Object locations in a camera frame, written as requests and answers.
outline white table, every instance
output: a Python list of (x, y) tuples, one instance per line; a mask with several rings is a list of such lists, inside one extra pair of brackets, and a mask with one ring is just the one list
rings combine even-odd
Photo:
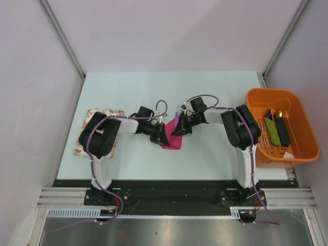
[[(89, 108), (122, 109), (140, 106), (155, 110), (159, 99), (169, 106), (165, 123), (184, 101), (198, 94), (219, 97), (219, 106), (238, 106), (249, 89), (259, 87), (256, 72), (138, 72), (88, 73), (74, 115), (57, 179), (91, 179), (88, 158), (73, 155)], [(208, 106), (215, 100), (204, 97)], [(198, 125), (183, 137), (178, 151), (163, 150), (141, 134), (120, 134), (114, 158), (108, 164), (113, 179), (228, 180), (237, 179), (237, 158), (223, 125)], [(257, 169), (262, 180), (286, 180), (285, 169)]]

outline purple object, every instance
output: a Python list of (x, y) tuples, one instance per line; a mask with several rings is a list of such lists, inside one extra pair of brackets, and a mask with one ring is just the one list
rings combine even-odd
[(179, 123), (180, 115), (178, 112), (175, 112), (174, 126), (176, 127)]

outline shiny floor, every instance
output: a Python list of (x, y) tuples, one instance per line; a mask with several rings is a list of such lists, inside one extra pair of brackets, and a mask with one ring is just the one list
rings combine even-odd
[[(217, 219), (116, 219), (107, 225), (80, 223), (50, 232), (81, 219), (48, 218), (41, 246), (98, 245), (313, 245), (303, 210), (276, 210), (280, 226), (242, 226), (237, 220)], [(269, 219), (259, 211), (257, 220)]]

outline white wall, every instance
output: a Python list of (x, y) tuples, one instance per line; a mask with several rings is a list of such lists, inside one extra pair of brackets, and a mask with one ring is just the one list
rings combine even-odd
[(49, 0), (88, 72), (263, 72), (300, 2)]
[(296, 93), (321, 148), (314, 163), (296, 169), (304, 187), (311, 186), (328, 228), (328, 1), (310, 2), (303, 18), (268, 76), (269, 87)]
[(36, 0), (0, 2), (0, 245), (56, 168), (81, 81)]

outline floral cloth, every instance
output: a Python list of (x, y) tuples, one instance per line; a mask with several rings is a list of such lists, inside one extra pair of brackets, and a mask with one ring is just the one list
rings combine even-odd
[[(88, 109), (87, 116), (86, 116), (86, 118), (85, 118), (85, 120), (83, 122), (81, 131), (80, 131), (80, 134), (84, 130), (84, 128), (86, 127), (86, 125), (88, 124), (88, 122), (91, 120), (91, 118), (92, 118), (92, 116), (94, 115), (95, 112), (101, 112), (103, 114), (106, 114), (107, 116), (109, 116), (109, 115), (124, 116), (124, 111), (123, 110), (101, 109), (101, 108)], [(116, 149), (116, 145), (117, 145), (117, 137), (115, 139), (115, 143), (113, 145), (113, 148), (112, 148), (111, 152), (109, 152), (109, 154), (108, 154), (108, 158), (109, 159), (111, 159), (111, 158), (114, 157), (114, 153), (115, 153), (115, 149)], [(73, 150), (73, 154), (76, 155), (76, 156), (88, 157), (88, 154), (83, 150), (82, 145), (79, 144), (78, 139), (76, 141), (75, 148)]]

